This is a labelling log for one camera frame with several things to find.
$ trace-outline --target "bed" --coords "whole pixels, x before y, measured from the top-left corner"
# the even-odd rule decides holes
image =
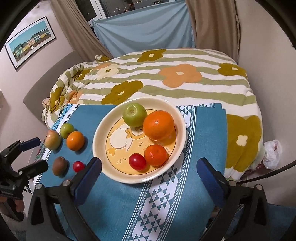
[[[264,156],[261,113],[246,71],[224,53],[155,49],[67,69],[50,91],[42,120],[51,128],[66,104],[115,104],[154,96],[175,105],[221,103],[227,117],[224,176],[238,180]]]

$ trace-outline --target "brown curtain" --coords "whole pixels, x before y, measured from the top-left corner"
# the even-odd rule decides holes
[[[96,55],[113,58],[91,30],[75,0],[50,0],[50,5],[70,45],[84,61],[92,62]]]
[[[221,51],[236,62],[239,51],[239,21],[235,0],[185,0],[196,48]]]

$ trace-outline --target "round yellow plate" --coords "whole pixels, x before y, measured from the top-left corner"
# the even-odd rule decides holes
[[[131,128],[122,118],[123,110],[128,103],[139,103],[147,113],[165,110],[174,118],[175,130],[165,140],[152,141],[142,127]],[[160,176],[168,170],[180,156],[186,141],[186,124],[180,111],[168,101],[143,97],[126,101],[111,110],[100,122],[93,139],[93,154],[102,161],[102,172],[113,180],[122,183],[141,183]],[[136,171],[129,165],[128,159],[133,153],[144,156],[145,149],[152,144],[162,145],[168,160],[160,167],[146,166]]]

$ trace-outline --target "blue sheet hanging on window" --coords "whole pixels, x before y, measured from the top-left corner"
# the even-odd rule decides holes
[[[184,1],[157,4],[97,20],[94,31],[115,58],[141,50],[195,47]]]

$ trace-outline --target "duck illustration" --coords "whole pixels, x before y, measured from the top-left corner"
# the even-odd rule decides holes
[[[143,132],[143,127],[132,128],[127,124],[121,125],[117,128],[112,134],[109,134],[111,148],[108,149],[108,153],[112,156],[115,155],[116,149],[126,148],[126,151],[129,150],[133,140],[138,140],[146,135]]]

